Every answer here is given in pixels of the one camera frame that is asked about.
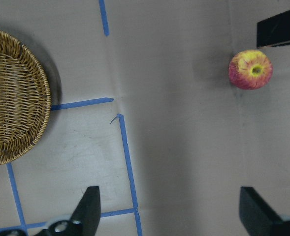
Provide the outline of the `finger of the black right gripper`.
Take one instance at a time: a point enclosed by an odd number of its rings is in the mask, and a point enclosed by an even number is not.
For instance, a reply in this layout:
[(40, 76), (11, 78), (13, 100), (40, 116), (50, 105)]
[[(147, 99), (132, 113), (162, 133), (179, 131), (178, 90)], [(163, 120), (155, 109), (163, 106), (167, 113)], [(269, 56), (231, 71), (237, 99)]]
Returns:
[(257, 23), (257, 48), (290, 45), (290, 10)]

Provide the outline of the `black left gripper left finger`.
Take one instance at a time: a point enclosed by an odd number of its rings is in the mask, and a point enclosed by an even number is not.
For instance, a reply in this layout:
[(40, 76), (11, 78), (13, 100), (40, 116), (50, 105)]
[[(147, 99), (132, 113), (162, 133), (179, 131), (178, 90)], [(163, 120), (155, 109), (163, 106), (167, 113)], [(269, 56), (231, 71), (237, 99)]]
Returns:
[(38, 236), (94, 236), (101, 218), (100, 190), (98, 186), (86, 189), (69, 219), (45, 226)]

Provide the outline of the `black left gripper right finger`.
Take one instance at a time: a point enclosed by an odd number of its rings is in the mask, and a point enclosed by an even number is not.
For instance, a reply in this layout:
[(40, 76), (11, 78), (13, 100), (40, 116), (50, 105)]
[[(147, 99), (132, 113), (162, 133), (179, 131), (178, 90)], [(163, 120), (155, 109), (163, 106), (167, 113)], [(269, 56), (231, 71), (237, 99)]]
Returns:
[(290, 236), (290, 219), (283, 219), (253, 187), (240, 188), (239, 218), (250, 236)]

